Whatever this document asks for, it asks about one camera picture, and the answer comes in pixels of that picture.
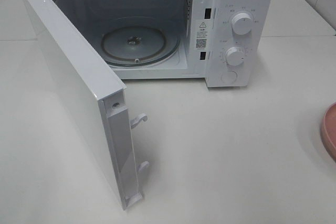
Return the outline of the white microwave door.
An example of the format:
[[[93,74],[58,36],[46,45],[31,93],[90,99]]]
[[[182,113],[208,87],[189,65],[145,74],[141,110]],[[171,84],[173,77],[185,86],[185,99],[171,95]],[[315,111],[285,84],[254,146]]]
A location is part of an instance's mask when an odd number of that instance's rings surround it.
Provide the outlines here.
[[[53,0],[24,0],[57,94],[123,209],[142,199],[125,85]]]

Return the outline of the white microwave knob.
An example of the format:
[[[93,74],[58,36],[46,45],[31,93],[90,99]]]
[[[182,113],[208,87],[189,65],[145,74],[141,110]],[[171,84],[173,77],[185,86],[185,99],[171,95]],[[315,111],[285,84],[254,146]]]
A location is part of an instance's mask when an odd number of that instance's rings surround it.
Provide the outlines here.
[[[237,35],[249,33],[253,25],[253,16],[249,12],[240,12],[231,19],[232,30]]]
[[[226,51],[226,62],[230,66],[239,66],[244,62],[245,50],[241,46],[234,46]]]

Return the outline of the pink round plate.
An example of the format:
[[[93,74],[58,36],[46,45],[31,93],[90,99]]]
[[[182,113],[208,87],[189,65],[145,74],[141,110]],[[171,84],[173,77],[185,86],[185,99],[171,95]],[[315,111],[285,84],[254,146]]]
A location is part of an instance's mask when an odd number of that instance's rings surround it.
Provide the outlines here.
[[[321,141],[328,154],[335,161],[335,103],[330,105],[322,118]]]

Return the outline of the glass microwave turntable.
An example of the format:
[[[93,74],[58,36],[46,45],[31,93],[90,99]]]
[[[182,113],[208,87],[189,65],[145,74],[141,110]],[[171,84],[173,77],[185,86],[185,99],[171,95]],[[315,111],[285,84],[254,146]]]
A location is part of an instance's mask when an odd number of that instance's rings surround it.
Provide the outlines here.
[[[180,36],[169,20],[126,17],[114,21],[101,41],[103,59],[118,67],[140,67],[160,62],[174,54]]]

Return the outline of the white microwave oven body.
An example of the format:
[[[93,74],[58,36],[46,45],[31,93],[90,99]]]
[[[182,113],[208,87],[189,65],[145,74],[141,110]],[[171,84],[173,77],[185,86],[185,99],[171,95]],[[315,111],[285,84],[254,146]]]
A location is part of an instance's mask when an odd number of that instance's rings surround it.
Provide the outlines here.
[[[53,0],[87,42],[102,57],[102,37],[114,21],[126,17],[169,20],[180,36],[180,45],[170,57],[146,66],[118,67],[104,62],[122,80],[204,79],[210,88],[227,87],[221,81],[226,71],[237,73],[232,86],[247,85],[257,58],[257,48],[270,0]],[[249,33],[237,35],[231,19],[240,12],[253,16]],[[226,51],[245,50],[244,62],[230,66]]]

